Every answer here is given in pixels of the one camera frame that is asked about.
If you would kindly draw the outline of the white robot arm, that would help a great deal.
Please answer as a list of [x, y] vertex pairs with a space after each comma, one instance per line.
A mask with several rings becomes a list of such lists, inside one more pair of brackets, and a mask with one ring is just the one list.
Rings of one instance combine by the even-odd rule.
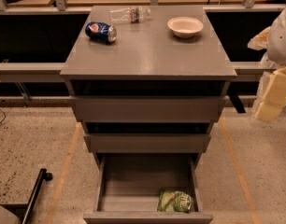
[[271, 122], [286, 106], [286, 7], [271, 26], [250, 40], [248, 48], [266, 49], [261, 66], [279, 67], [271, 74], [264, 72], [253, 105], [255, 119]]

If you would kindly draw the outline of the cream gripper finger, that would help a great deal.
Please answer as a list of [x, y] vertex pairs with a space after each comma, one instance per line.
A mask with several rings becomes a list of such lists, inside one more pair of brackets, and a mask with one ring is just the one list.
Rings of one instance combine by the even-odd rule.
[[256, 35], [249, 41], [247, 47], [249, 49], [254, 49], [254, 50], [266, 49], [269, 32], [270, 32], [269, 27], [263, 29], [262, 32], [260, 32], [258, 35]]
[[264, 93], [256, 103], [254, 117], [262, 122], [275, 120], [286, 106], [286, 67], [266, 74]]

